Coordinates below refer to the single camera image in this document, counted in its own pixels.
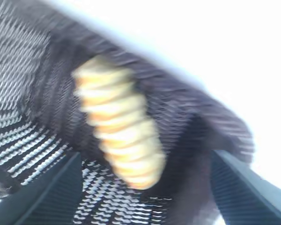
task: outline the black mesh fabric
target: black mesh fabric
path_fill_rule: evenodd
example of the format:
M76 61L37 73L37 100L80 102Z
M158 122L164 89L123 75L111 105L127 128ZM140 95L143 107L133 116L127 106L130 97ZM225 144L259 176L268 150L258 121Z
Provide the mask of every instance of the black mesh fabric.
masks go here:
M281 190L222 151L212 154L211 187L228 225L281 225Z
M149 190L128 189L112 173L73 95L71 72L98 54L134 71L156 120L168 163ZM218 215L210 149L245 163L254 150L246 125L206 93L38 0L0 0L0 173L9 178L0 180L0 197L79 151L84 183L74 224L208 225Z
M82 190L79 153L0 202L0 225L70 225Z

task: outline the black bag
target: black bag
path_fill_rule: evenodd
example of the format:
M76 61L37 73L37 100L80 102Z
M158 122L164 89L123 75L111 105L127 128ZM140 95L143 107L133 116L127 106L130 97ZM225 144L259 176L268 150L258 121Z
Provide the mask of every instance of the black bag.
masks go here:
M129 189L113 174L73 96L71 72L98 54L135 72L157 122L168 161L149 190ZM209 95L38 0L0 0L0 198L80 152L74 224L208 225L218 216L209 184L214 149L246 164L254 152L246 125Z

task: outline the mesh bag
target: mesh bag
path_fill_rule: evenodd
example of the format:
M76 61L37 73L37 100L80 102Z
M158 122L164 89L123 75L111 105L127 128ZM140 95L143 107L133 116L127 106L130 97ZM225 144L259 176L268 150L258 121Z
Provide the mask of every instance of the mesh bag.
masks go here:
M71 72L98 54L134 71L158 125L168 161L149 190L113 174L73 95ZM254 151L246 125L206 93L37 0L0 0L0 198L78 151L84 181L74 224L208 225L218 215L211 149L247 164Z

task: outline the white background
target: white background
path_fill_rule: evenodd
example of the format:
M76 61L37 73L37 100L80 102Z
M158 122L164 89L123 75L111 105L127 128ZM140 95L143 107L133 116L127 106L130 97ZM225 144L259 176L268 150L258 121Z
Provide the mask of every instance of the white background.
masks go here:
M46 0L200 83L252 130L253 170L281 188L281 0Z

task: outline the bread roll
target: bread roll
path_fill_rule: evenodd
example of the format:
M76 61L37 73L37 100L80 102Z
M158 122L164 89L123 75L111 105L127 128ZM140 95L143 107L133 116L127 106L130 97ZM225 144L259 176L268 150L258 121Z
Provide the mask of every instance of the bread roll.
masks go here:
M88 114L88 124L95 127L94 135L115 174L131 188L155 185L166 157L156 124L146 115L146 98L134 90L132 72L96 57L73 77L81 111Z

